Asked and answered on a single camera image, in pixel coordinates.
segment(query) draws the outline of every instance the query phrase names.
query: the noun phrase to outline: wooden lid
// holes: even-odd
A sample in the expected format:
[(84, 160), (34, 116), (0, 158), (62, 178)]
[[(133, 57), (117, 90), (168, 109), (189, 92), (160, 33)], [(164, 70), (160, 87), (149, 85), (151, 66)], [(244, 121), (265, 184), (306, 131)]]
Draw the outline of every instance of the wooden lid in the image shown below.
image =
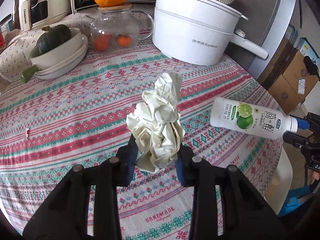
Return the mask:
[(110, 6), (110, 7), (98, 7), (99, 11), (116, 11), (116, 10), (121, 10), (121, 9), (126, 9), (126, 8), (130, 8), (132, 6), (131, 3), (125, 2), (123, 4), (120, 5), (116, 5), (116, 6)]

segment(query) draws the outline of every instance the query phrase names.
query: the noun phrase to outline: tablecloth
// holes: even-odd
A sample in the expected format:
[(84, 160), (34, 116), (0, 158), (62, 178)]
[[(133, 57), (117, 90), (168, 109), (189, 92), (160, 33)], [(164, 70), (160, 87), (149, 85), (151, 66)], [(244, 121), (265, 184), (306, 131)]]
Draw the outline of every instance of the tablecloth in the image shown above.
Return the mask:
[[(154, 5), (150, 4), (133, 4), (131, 6), (133, 10), (144, 11), (153, 17)], [(132, 13), (139, 24), (140, 34), (144, 35), (149, 33), (152, 24), (150, 19), (141, 13)], [(65, 24), (69, 28), (79, 28), (81, 33), (88, 37), (88, 42), (91, 43), (90, 27), (85, 26), (82, 23), (84, 15), (97, 18), (99, 11), (97, 7), (87, 8), (81, 10), (81, 12), (75, 15), (71, 14), (64, 17), (57, 23), (51, 24), (50, 27), (54, 27), (59, 24)], [(2, 93), (10, 84), (10, 82), (17, 79), (23, 70), (30, 67), (30, 53), (36, 46), (36, 41), (44, 33), (41, 28), (33, 29), (27, 32), (21, 30), (13, 30), (7, 33), (5, 36), (5, 43), (7, 48), (0, 53), (0, 93)]]
[[(0, 198), (22, 233), (37, 208), (75, 164), (99, 165), (128, 143), (125, 119), (161, 73), (183, 77), (180, 90), (183, 144), (212, 165), (234, 164), (263, 194), (276, 169), (282, 140), (212, 127), (210, 109), (222, 96), (280, 110), (276, 101), (226, 55), (215, 66), (169, 59), (151, 40), (117, 57), (89, 49), (71, 72), (53, 80), (13, 81), (0, 95)], [(92, 234), (94, 187), (89, 202)], [(128, 188), (117, 188), (123, 238), (186, 239), (193, 188), (183, 188), (175, 166), (156, 174), (135, 169)], [(220, 204), (219, 192), (212, 201)], [(219, 206), (219, 232), (222, 214)]]

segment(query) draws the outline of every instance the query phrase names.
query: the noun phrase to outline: cardboard box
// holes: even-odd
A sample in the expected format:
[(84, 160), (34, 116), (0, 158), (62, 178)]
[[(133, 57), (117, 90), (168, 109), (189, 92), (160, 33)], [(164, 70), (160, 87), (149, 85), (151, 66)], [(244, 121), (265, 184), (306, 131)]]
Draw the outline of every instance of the cardboard box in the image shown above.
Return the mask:
[(320, 67), (320, 58), (316, 51), (313, 49), (307, 38), (300, 38), (297, 49), (301, 52), (303, 56), (309, 56), (310, 59), (317, 67)]
[(298, 32), (296, 31), (294, 26), (289, 24), (284, 36), (290, 41), (291, 44), (294, 44), (295, 41), (297, 40)]
[(290, 84), (280, 75), (268, 89), (270, 95), (278, 102), (282, 110), (289, 114), (300, 103), (300, 99)]
[(301, 52), (284, 37), (258, 78), (259, 83), (276, 99), (286, 114), (303, 103), (318, 81), (317, 76), (308, 74), (303, 59)]
[[(290, 84), (294, 92), (298, 95), (301, 102), (306, 98), (306, 96), (311, 92), (313, 87), (318, 82), (318, 77), (314, 75), (309, 75), (306, 69), (306, 66), (303, 63), (304, 56), (300, 53), (300, 51), (296, 51), (294, 55), (292, 55), (293, 59), (290, 65), (282, 72), (283, 77)], [(305, 88), (304, 94), (300, 94), (299, 89), (299, 80), (305, 80)]]

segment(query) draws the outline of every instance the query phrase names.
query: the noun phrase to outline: green pumpkin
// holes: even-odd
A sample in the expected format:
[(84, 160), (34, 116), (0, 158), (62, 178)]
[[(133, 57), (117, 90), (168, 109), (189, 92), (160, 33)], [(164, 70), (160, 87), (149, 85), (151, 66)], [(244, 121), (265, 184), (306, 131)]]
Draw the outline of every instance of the green pumpkin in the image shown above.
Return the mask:
[(42, 30), (46, 32), (39, 37), (36, 44), (40, 52), (39, 55), (47, 53), (71, 39), (71, 31), (64, 24), (57, 25), (53, 28), (47, 26), (42, 28)]

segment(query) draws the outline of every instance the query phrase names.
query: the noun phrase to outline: white tissue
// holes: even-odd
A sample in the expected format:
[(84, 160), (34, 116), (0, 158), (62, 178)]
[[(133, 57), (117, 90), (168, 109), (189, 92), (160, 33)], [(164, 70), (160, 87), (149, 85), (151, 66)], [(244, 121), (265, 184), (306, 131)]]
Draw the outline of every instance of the white tissue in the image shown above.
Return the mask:
[(177, 160), (177, 152), (185, 131), (177, 106), (182, 77), (165, 72), (155, 82), (155, 89), (144, 91), (145, 102), (138, 103), (134, 113), (127, 115), (127, 125), (142, 152), (137, 167), (157, 172)]

